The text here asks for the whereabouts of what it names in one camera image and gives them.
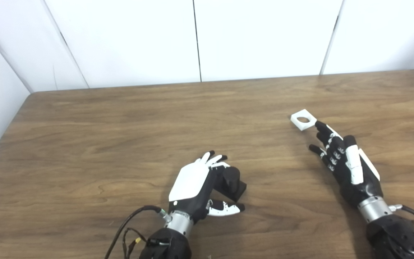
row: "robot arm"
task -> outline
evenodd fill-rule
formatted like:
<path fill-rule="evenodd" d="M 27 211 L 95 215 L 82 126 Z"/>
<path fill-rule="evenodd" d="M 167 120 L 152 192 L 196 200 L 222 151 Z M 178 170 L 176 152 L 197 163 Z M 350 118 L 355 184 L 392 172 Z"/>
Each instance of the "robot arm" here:
<path fill-rule="evenodd" d="M 414 259 L 414 224 L 393 213 L 397 205 L 383 199 L 380 175 L 358 149 L 353 136 L 342 138 L 325 123 L 317 121 L 317 138 L 324 149 L 310 145 L 333 173 L 342 197 L 360 210 L 367 222 L 367 238 L 377 259 Z"/>
<path fill-rule="evenodd" d="M 244 205 L 212 200 L 217 190 L 237 202 L 247 185 L 240 181 L 240 172 L 224 160 L 213 157 L 214 151 L 184 166 L 169 194 L 169 214 L 163 228 L 152 234 L 140 254 L 140 259 L 190 259 L 188 237 L 193 226 L 211 216 L 228 216 L 245 209 Z"/>

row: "silver cylindrical wrist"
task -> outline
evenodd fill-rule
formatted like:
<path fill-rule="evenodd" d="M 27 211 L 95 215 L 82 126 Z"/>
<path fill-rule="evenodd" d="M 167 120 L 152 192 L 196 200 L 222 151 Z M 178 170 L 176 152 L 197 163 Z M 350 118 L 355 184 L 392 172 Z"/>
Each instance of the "silver cylindrical wrist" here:
<path fill-rule="evenodd" d="M 358 205 L 358 208 L 367 222 L 372 222 L 375 219 L 392 214 L 389 206 L 383 198 L 379 196 L 373 196 L 363 200 Z"/>
<path fill-rule="evenodd" d="M 166 223 L 166 228 L 173 229 L 178 231 L 182 235 L 188 237 L 191 233 L 191 228 L 193 228 L 194 222 L 189 216 L 188 213 L 184 213 L 179 210 L 174 210 L 170 213 L 172 220 Z"/>

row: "wooden table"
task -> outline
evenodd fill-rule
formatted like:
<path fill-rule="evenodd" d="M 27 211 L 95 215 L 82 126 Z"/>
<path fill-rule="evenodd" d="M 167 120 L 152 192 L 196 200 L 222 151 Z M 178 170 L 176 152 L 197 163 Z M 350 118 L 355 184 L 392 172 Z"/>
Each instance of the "wooden table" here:
<path fill-rule="evenodd" d="M 386 201 L 414 208 L 414 71 L 41 92 L 0 140 L 0 258 L 103 258 L 129 213 L 167 208 L 179 169 L 213 149 L 241 170 L 246 210 L 200 221 L 193 258 L 371 259 L 363 219 L 307 150 L 315 128 L 289 121 L 304 108 L 354 134 Z"/>

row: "white robotic hand cover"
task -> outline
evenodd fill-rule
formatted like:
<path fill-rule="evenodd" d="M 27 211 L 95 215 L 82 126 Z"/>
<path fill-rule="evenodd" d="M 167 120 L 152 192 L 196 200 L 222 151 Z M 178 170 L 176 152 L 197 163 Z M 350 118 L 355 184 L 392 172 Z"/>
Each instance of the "white robotic hand cover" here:
<path fill-rule="evenodd" d="M 184 166 L 175 180 L 174 186 L 169 193 L 169 202 L 184 200 L 197 196 L 201 190 L 207 175 L 212 167 L 229 167 L 225 162 L 218 162 L 222 155 L 209 160 L 210 153 L 207 152 L 202 158 Z"/>

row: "hole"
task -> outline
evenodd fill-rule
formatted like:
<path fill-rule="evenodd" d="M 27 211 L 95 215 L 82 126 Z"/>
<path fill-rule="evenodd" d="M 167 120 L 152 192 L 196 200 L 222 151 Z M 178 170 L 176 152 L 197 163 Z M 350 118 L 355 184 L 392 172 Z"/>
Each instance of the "hole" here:
<path fill-rule="evenodd" d="M 299 122 L 302 122 L 302 123 L 308 123 L 309 122 L 309 119 L 308 118 L 305 118 L 305 117 L 298 117 L 298 118 L 296 118 Z"/>

